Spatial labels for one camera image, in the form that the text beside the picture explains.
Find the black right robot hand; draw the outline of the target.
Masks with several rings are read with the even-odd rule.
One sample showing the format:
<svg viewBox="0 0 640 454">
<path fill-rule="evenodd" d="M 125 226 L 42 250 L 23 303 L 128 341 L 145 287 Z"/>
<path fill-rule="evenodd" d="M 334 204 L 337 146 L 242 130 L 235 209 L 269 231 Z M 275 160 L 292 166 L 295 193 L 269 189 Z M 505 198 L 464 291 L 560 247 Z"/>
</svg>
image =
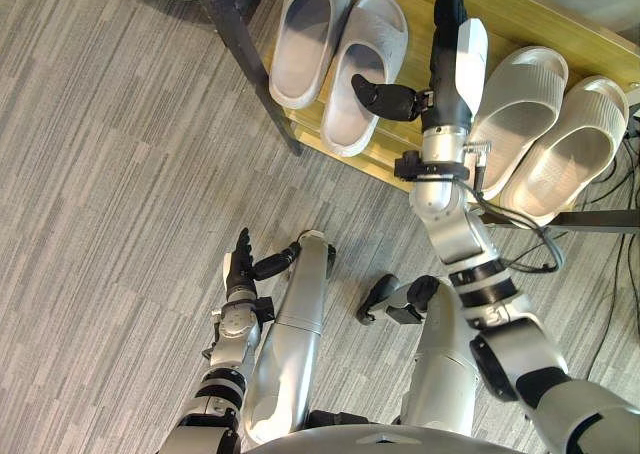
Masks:
<svg viewBox="0 0 640 454">
<path fill-rule="evenodd" d="M 487 30 L 470 18 L 464 0 L 436 0 L 429 87 L 416 91 L 399 84 L 375 84 L 361 74 L 351 78 L 360 104 L 387 120 L 420 118 L 422 129 L 471 129 L 481 103 L 488 57 Z"/>
</svg>

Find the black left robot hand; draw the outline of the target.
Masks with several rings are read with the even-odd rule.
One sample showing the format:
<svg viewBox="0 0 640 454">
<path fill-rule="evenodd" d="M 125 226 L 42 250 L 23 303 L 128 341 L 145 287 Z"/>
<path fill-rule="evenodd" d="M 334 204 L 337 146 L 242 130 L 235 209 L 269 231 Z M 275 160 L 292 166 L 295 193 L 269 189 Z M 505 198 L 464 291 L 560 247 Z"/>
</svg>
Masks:
<svg viewBox="0 0 640 454">
<path fill-rule="evenodd" d="M 236 247 L 231 253 L 229 272 L 225 275 L 227 298 L 237 292 L 248 292 L 256 298 L 255 282 L 284 272 L 298 258 L 300 252 L 300 243 L 294 241 L 282 251 L 254 263 L 249 229 L 243 228 L 238 235 Z"/>
</svg>

